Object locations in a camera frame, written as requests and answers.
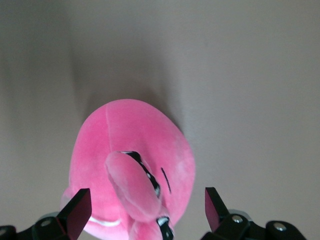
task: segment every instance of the metal screw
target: metal screw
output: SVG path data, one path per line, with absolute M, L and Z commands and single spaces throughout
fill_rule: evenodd
M 240 224 L 244 221 L 239 215 L 232 216 L 232 220 L 237 224 Z
M 47 225 L 49 225 L 51 223 L 51 220 L 49 219 L 49 220 L 45 220 L 45 221 L 43 221 L 42 223 L 41 223 L 41 227 L 45 227 L 45 226 L 47 226 Z
M 280 222 L 275 222 L 275 223 L 273 224 L 273 226 L 275 227 L 275 229 L 277 229 L 277 230 L 280 231 L 280 232 L 283 232 L 283 231 L 287 230 L 286 226 L 283 225 L 283 224 L 280 223 Z
M 5 229 L 0 229 L 0 236 L 2 236 L 3 234 L 5 234 L 7 232 L 7 230 Z

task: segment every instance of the black stitched line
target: black stitched line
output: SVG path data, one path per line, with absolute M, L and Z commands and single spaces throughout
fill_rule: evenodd
M 164 175 L 164 177 L 165 177 L 166 183 L 168 184 L 168 187 L 169 187 L 169 192 L 170 192 L 170 194 L 171 194 L 171 187 L 170 187 L 170 184 L 169 184 L 167 175 L 166 175 L 166 173 L 165 173 L 165 170 L 164 170 L 163 168 L 161 168 L 161 171 L 162 171 L 162 173 L 163 173 L 163 175 Z

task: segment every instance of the pink fabric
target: pink fabric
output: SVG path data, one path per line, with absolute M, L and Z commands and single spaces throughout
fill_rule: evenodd
M 171 239 L 194 180 L 194 157 L 179 129 L 145 102 L 116 100 L 82 125 L 61 207 L 79 189 L 90 188 L 88 233 L 102 240 Z

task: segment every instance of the white surface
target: white surface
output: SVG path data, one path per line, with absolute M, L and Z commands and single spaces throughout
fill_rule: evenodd
M 205 187 L 318 239 L 319 26 L 319 1 L 2 1 L 0 225 L 57 211 L 84 119 L 135 98 L 195 154 L 177 240 L 210 230 Z

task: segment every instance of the stuffed animal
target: stuffed animal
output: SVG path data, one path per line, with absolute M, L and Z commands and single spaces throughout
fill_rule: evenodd
M 192 150 L 159 110 L 139 100 L 109 102 L 83 123 L 61 207 L 90 188 L 84 230 L 102 240 L 172 240 L 195 180 Z

